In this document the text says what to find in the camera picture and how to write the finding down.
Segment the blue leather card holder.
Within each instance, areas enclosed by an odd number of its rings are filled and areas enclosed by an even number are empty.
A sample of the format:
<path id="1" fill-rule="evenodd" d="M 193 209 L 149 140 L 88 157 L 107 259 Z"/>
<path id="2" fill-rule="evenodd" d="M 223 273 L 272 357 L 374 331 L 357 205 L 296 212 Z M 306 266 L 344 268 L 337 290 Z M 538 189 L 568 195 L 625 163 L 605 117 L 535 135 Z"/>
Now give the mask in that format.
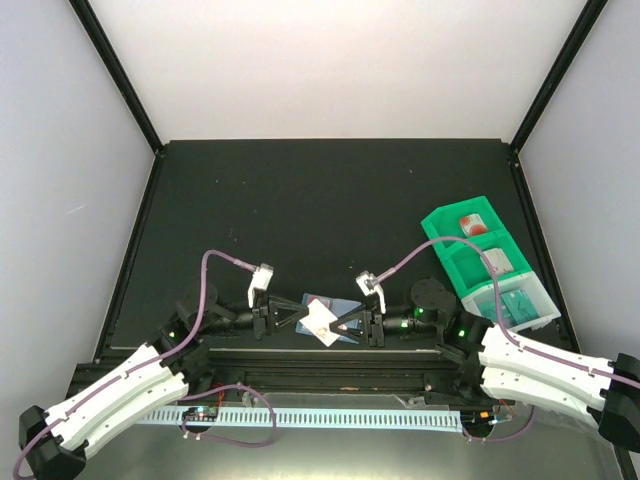
<path id="1" fill-rule="evenodd" d="M 332 322 L 359 307 L 360 302 L 304 293 L 302 304 L 311 305 L 311 316 L 297 322 L 295 327 L 297 334 L 312 336 L 326 347 L 338 341 L 356 344 L 355 340 L 332 332 L 329 326 Z"/>

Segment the white sunset chip card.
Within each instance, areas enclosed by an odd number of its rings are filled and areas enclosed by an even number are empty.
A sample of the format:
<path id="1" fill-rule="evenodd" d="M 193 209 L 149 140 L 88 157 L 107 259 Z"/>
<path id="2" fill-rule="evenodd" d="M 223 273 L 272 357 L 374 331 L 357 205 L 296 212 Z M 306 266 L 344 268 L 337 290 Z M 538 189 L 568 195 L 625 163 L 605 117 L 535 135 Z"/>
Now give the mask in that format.
<path id="1" fill-rule="evenodd" d="M 309 314 L 301 319 L 300 323 L 324 346 L 330 347 L 340 338 L 329 330 L 329 324 L 337 317 L 317 301 L 307 307 Z"/>

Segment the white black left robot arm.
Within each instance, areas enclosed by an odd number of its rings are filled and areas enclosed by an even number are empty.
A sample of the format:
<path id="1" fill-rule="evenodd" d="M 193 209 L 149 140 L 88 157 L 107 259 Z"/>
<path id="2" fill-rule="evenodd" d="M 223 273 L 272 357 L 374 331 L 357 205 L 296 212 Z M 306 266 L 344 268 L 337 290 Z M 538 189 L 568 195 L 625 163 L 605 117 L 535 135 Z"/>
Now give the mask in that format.
<path id="1" fill-rule="evenodd" d="M 193 314 L 176 313 L 152 341 L 63 402 L 32 406 L 19 417 L 16 479 L 74 479 L 87 461 L 138 420 L 160 407 L 218 395 L 208 336 L 249 329 L 258 339 L 305 317 L 307 306 L 252 286 L 245 309 L 229 310 L 201 291 Z"/>

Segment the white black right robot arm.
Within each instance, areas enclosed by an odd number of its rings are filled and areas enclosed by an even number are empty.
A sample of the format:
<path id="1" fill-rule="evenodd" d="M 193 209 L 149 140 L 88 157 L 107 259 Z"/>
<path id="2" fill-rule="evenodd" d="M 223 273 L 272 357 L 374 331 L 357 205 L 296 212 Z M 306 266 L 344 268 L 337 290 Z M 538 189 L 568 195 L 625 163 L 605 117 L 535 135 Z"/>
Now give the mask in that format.
<path id="1" fill-rule="evenodd" d="M 431 334 L 459 367 L 451 387 L 467 403 L 483 398 L 527 403 L 572 417 L 613 445 L 639 450 L 639 360 L 590 357 L 505 331 L 457 305 L 433 278 L 416 282 L 405 308 L 382 301 L 333 320 L 331 332 L 382 348 L 391 335 Z"/>

